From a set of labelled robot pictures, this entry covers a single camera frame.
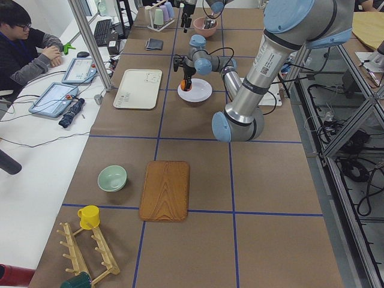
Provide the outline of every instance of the pink bowl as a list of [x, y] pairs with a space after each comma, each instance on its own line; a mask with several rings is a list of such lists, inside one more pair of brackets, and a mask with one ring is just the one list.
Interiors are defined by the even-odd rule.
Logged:
[[196, 33], [198, 33], [199, 35], [201, 35], [205, 38], [208, 38], [208, 37], [215, 34], [215, 32], [217, 30], [217, 20], [216, 20], [214, 26], [212, 28], [209, 28], [209, 29], [203, 28], [204, 20], [205, 20], [205, 17], [200, 17], [200, 18], [197, 18], [196, 20], [194, 20], [193, 21], [193, 28], [196, 31]]

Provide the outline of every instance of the teal cup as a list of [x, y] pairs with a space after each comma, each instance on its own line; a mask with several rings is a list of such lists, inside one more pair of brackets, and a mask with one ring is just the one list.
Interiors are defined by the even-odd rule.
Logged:
[[162, 11], [162, 9], [160, 9], [160, 8], [158, 8], [158, 9], [155, 10], [154, 24], [157, 25], [158, 27], [164, 25], [163, 11]]
[[60, 288], [91, 288], [92, 279], [87, 272], [81, 272], [79, 275], [63, 282]]

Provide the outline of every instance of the human hand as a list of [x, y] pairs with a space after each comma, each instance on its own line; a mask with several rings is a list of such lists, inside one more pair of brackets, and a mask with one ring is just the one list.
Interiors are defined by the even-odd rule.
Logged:
[[46, 55], [50, 60], [61, 57], [61, 52], [56, 46], [45, 47], [42, 54]]
[[59, 66], [59, 65], [61, 65], [61, 64], [62, 64], [62, 58], [61, 58], [61, 56], [58, 56], [58, 57], [56, 57], [55, 59], [53, 59], [53, 60], [50, 61], [50, 66], [51, 66], [51, 67], [57, 67], [57, 66]]

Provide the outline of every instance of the green bowl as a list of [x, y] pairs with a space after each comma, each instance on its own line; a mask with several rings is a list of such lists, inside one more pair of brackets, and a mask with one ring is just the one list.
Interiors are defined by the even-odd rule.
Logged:
[[103, 169], [97, 178], [100, 189], [107, 192], [119, 191], [127, 181], [127, 172], [118, 165], [111, 165]]

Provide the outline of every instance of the wooden tray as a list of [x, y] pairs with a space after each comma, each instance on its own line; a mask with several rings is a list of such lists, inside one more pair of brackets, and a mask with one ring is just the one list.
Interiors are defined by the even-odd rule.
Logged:
[[184, 161], [152, 161], [146, 167], [139, 217], [177, 222], [188, 215], [190, 166]]

